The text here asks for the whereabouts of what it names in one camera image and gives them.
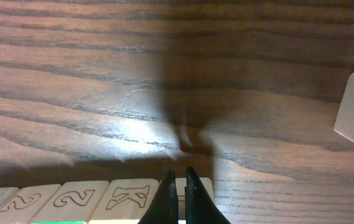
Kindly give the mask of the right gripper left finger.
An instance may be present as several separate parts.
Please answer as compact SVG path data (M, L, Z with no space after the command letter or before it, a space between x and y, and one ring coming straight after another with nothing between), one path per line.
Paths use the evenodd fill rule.
M138 224L178 224L179 204L175 172L168 170Z

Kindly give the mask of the green B block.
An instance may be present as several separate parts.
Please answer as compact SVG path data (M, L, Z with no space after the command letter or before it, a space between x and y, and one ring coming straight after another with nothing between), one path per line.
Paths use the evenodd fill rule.
M67 182L32 219L31 224L87 224L109 182Z

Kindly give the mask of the yellow O block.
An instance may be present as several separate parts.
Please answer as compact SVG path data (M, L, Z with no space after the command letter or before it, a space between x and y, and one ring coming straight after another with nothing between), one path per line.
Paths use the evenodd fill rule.
M89 224L138 223L149 208L158 186L156 179L113 180Z
M0 224L30 223L60 187L60 184L49 184L20 189L0 206Z

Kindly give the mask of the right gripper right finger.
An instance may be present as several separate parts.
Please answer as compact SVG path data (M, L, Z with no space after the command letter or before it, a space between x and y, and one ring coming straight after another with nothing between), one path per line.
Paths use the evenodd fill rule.
M186 171L185 219L186 224L230 224L217 209L193 167Z

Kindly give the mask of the blue T block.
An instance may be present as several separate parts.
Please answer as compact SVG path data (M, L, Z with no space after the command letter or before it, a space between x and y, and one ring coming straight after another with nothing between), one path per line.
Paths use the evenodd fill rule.
M215 201L214 198L214 191L213 191L213 184L212 180L208 177L201 177L200 180L204 185L207 193L209 194L212 202ZM178 205L179 205L179 224L186 224L186 217L185 217L185 186L187 185L186 178L176 178L176 189L177 189L177 196L178 196Z

